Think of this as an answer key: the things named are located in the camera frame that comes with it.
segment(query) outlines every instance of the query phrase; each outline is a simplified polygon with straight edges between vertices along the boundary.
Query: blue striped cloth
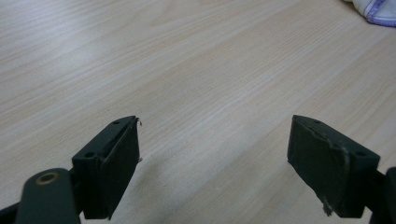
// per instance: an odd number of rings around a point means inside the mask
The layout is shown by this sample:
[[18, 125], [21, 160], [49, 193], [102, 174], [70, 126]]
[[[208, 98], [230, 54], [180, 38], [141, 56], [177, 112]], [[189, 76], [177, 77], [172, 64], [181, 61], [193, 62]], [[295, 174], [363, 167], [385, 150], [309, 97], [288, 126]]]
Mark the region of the blue striped cloth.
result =
[[396, 0], [345, 0], [353, 2], [355, 8], [368, 22], [396, 27]]

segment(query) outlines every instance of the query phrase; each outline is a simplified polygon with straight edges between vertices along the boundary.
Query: wooden table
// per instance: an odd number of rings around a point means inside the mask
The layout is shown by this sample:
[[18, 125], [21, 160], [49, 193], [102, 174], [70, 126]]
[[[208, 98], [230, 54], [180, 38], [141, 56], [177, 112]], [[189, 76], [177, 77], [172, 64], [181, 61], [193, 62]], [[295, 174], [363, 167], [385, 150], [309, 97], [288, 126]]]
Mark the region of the wooden table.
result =
[[293, 114], [395, 166], [396, 31], [343, 1], [6, 0], [0, 31], [1, 207], [130, 115], [144, 160], [109, 223], [368, 223], [288, 165]]

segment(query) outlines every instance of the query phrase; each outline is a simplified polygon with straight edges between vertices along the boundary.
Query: light wooden surface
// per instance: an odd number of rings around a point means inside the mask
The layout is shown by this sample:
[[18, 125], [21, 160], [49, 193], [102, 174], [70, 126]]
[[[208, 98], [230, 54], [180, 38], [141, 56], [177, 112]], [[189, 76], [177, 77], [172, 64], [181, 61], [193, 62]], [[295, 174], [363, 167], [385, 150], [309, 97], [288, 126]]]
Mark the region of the light wooden surface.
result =
[[395, 29], [338, 0], [0, 3], [1, 207], [137, 115], [109, 223], [368, 223], [326, 217], [287, 164], [293, 114], [395, 166]]

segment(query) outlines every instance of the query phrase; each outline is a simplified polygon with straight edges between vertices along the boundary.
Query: black plastic bracket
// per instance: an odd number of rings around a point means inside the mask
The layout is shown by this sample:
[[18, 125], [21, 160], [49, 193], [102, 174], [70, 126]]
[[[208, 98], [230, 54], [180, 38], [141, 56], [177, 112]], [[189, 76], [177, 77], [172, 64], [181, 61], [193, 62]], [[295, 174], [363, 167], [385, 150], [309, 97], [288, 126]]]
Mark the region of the black plastic bracket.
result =
[[140, 162], [135, 116], [108, 124], [72, 159], [26, 181], [21, 201], [0, 211], [0, 223], [80, 223], [111, 218]]
[[380, 157], [373, 151], [319, 120], [294, 116], [288, 160], [328, 215], [361, 217], [367, 206], [372, 223], [392, 223], [390, 211], [396, 210], [389, 196], [395, 197], [395, 174], [376, 170]]

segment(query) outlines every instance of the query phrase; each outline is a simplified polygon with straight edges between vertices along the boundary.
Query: screw hole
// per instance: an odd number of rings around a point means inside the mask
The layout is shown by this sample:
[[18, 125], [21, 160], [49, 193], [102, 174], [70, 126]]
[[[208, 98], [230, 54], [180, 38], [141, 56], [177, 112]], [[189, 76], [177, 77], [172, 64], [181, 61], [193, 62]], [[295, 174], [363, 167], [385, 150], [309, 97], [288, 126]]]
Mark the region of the screw hole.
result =
[[364, 152], [360, 152], [360, 151], [357, 151], [357, 152], [356, 152], [356, 155], [362, 156], [362, 157], [366, 156], [366, 154], [364, 154]]
[[95, 153], [94, 153], [94, 152], [88, 152], [88, 153], [86, 153], [86, 154], [84, 155], [85, 158], [92, 158], [92, 157], [94, 157], [94, 156], [95, 156]]
[[58, 178], [59, 174], [55, 172], [46, 173], [35, 180], [37, 185], [48, 185]]

